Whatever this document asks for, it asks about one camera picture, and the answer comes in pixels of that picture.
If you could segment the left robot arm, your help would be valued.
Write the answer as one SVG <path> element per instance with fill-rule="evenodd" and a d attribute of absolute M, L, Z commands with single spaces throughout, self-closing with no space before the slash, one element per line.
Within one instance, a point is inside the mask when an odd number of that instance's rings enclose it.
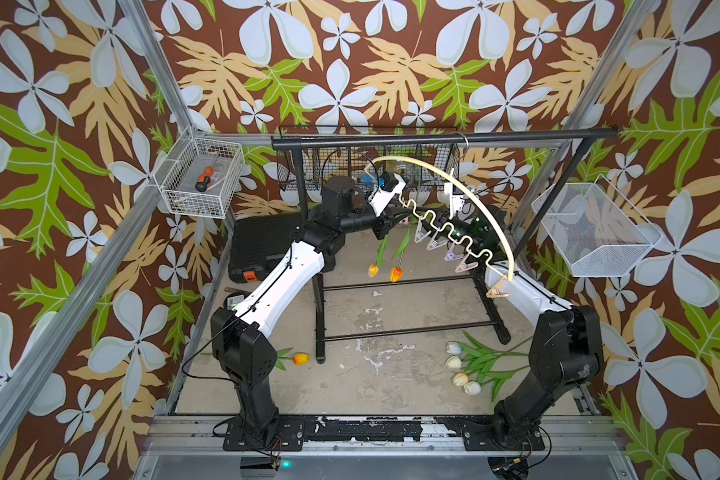
<path fill-rule="evenodd" d="M 269 385 L 277 353 L 269 341 L 277 321 L 313 277 L 335 260 L 348 233 L 372 230 L 383 239 L 409 215 L 390 202 L 406 182 L 385 173 L 361 208 L 355 206 L 355 182 L 337 176 L 322 187 L 322 203 L 298 226 L 286 253 L 261 284 L 233 309 L 219 308 L 211 318 L 211 347 L 240 403 L 241 437 L 246 446 L 264 450 L 278 438 L 279 410 Z"/>

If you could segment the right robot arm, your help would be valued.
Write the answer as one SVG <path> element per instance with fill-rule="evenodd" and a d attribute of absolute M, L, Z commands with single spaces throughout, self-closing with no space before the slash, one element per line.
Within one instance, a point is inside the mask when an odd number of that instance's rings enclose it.
<path fill-rule="evenodd" d="M 595 310 L 554 296 L 504 257 L 472 270 L 476 288 L 500 342 L 511 339 L 493 299 L 502 297 L 535 327 L 528 352 L 529 372 L 499 401 L 487 435 L 509 445 L 533 434 L 542 416 L 565 393 L 596 377 L 605 365 L 601 324 Z"/>

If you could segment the orange tulip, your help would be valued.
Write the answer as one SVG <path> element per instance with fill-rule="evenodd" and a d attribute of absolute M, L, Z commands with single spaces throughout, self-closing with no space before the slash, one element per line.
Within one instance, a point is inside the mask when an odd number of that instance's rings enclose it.
<path fill-rule="evenodd" d="M 397 283 L 398 281 L 400 281 L 404 274 L 403 269 L 402 269 L 402 262 L 403 262 L 405 252 L 406 252 L 408 246 L 410 245 L 411 240 L 412 240 L 412 228 L 411 228 L 411 225 L 408 225 L 406 233 L 392 257 L 392 259 L 395 260 L 395 264 L 390 272 L 390 277 L 389 277 L 389 280 L 392 283 Z"/>

